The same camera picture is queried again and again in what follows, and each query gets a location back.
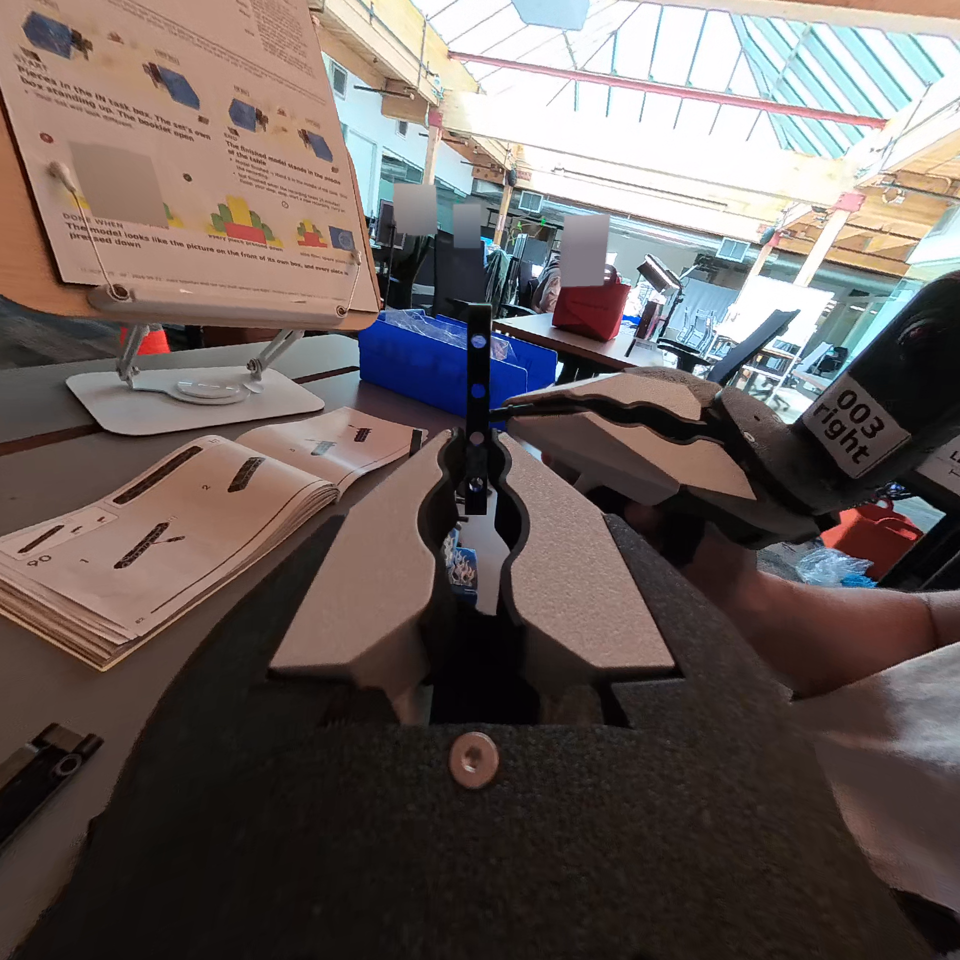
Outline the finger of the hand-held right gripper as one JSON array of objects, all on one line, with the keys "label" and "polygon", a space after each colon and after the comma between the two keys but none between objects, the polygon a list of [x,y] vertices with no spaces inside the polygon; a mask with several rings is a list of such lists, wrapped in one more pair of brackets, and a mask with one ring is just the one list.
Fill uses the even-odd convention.
[{"label": "finger of the hand-held right gripper", "polygon": [[745,471],[709,439],[675,442],[648,427],[615,424],[594,413],[513,416],[509,433],[586,479],[647,505],[682,488],[757,500]]},{"label": "finger of the hand-held right gripper", "polygon": [[643,426],[672,443],[721,442],[714,409],[721,389],[682,370],[624,370],[511,397],[504,420],[596,414],[615,426]]}]

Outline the red storage box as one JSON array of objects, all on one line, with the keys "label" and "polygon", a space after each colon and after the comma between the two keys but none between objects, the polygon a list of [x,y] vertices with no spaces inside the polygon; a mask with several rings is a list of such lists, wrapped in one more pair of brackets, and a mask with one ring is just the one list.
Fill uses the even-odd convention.
[{"label": "red storage box", "polygon": [[822,532],[824,547],[868,561],[865,576],[882,581],[896,563],[924,537],[924,532],[894,508],[889,497],[839,513],[839,522]]},{"label": "red storage box", "polygon": [[611,269],[596,286],[563,286],[558,292],[551,326],[598,343],[617,336],[631,286]]}]

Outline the black office chair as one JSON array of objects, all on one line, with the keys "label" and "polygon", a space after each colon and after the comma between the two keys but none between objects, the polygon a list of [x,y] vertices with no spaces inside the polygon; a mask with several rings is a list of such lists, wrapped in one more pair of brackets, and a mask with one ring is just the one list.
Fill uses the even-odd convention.
[{"label": "black office chair", "polygon": [[705,367],[705,380],[723,388],[736,381],[746,362],[783,334],[800,313],[799,309],[774,310],[743,341],[736,343],[723,357],[715,361],[680,342],[661,338],[656,345],[662,351],[676,356],[677,369],[680,372],[693,374],[697,367]]},{"label": "black office chair", "polygon": [[459,319],[461,302],[492,304],[484,239],[478,246],[458,247],[452,233],[439,229],[434,245],[434,298],[431,315]]}]

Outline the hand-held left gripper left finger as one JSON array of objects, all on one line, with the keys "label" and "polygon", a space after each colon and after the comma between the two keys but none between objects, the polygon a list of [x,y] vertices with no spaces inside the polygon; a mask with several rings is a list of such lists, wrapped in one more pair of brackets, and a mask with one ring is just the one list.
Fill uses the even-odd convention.
[{"label": "hand-held left gripper left finger", "polygon": [[425,683],[457,619],[443,542],[458,521],[462,433],[440,431],[345,516],[270,662],[272,674],[383,692],[425,725]]}]

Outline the studio light panel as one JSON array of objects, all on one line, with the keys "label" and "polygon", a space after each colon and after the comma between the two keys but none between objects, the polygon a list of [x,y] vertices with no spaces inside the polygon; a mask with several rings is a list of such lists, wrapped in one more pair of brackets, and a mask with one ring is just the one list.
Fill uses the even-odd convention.
[{"label": "studio light panel", "polygon": [[650,291],[639,314],[635,338],[648,341],[656,338],[663,326],[669,307],[682,291],[682,281],[652,254],[645,257],[638,272]]}]

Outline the long black lego beam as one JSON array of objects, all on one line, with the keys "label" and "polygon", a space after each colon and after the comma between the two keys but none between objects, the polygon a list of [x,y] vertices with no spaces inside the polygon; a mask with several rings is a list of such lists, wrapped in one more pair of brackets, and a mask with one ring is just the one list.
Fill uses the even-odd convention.
[{"label": "long black lego beam", "polygon": [[463,514],[487,513],[489,495],[490,361],[493,310],[489,304],[466,303],[465,454]]}]

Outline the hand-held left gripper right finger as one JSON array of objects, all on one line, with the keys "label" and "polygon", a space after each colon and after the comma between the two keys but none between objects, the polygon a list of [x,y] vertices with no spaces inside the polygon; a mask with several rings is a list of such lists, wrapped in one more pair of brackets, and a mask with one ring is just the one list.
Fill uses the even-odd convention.
[{"label": "hand-held left gripper right finger", "polygon": [[675,658],[604,513],[506,433],[494,446],[499,602],[520,633],[520,676],[539,721],[601,723],[602,687],[675,679]]}]

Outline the clear plastic bag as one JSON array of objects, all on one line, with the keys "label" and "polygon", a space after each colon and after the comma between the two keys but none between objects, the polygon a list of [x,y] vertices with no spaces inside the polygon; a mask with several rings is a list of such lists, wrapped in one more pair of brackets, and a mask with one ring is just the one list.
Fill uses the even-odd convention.
[{"label": "clear plastic bag", "polygon": [[[378,321],[450,347],[466,349],[471,342],[471,337],[464,322],[445,317],[433,318],[426,315],[422,309],[388,308],[379,313]],[[491,359],[510,363],[519,359],[519,355],[509,338],[491,334],[488,340]]]}]

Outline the person's right forearm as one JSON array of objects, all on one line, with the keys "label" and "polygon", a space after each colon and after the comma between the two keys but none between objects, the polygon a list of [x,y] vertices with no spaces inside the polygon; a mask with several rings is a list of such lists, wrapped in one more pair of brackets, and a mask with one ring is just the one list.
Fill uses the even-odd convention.
[{"label": "person's right forearm", "polygon": [[679,569],[800,697],[840,690],[956,645],[959,592],[904,593],[792,582],[708,530]]}]

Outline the lego instruction booklet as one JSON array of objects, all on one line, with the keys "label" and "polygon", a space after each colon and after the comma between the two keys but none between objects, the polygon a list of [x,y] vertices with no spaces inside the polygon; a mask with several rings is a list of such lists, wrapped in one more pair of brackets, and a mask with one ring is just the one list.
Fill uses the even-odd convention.
[{"label": "lego instruction booklet", "polygon": [[192,439],[126,486],[1,540],[1,611],[105,671],[426,443],[350,407]]}]

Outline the partly built lego truck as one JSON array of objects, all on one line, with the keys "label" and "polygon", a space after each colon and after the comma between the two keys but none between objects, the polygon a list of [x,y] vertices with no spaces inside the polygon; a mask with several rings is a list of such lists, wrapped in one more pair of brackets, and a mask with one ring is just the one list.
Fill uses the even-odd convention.
[{"label": "partly built lego truck", "polygon": [[452,593],[462,602],[475,607],[479,589],[477,554],[473,548],[462,545],[461,533],[460,526],[451,529],[443,541],[442,555]]}]

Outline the blue plastic bin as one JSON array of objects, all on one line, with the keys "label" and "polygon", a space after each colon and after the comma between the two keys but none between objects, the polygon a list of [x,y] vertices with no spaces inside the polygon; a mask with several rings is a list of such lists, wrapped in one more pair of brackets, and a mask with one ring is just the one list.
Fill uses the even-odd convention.
[{"label": "blue plastic bin", "polygon": [[[489,407],[554,384],[558,355],[507,337],[518,359],[490,358]],[[375,386],[463,417],[466,414],[466,349],[450,346],[377,320],[358,334],[359,375]]]}]

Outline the brown office desk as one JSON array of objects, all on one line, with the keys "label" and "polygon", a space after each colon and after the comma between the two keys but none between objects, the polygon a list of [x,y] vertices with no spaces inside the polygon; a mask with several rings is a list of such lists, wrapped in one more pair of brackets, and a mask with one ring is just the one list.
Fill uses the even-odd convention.
[{"label": "brown office desk", "polygon": [[675,352],[661,349],[656,342],[636,341],[637,328],[630,323],[622,322],[612,340],[601,342],[555,327],[552,319],[551,314],[520,315],[497,318],[492,326],[503,335],[556,352],[560,363],[575,357],[578,363],[605,371],[680,366],[681,359]]}]

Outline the black angled lego beam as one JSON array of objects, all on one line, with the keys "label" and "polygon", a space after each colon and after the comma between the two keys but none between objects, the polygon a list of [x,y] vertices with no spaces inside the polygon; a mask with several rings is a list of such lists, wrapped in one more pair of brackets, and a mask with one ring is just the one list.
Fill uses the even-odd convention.
[{"label": "black angled lego beam", "polygon": [[81,735],[52,723],[2,761],[2,852],[103,745],[104,739],[96,733]]}]

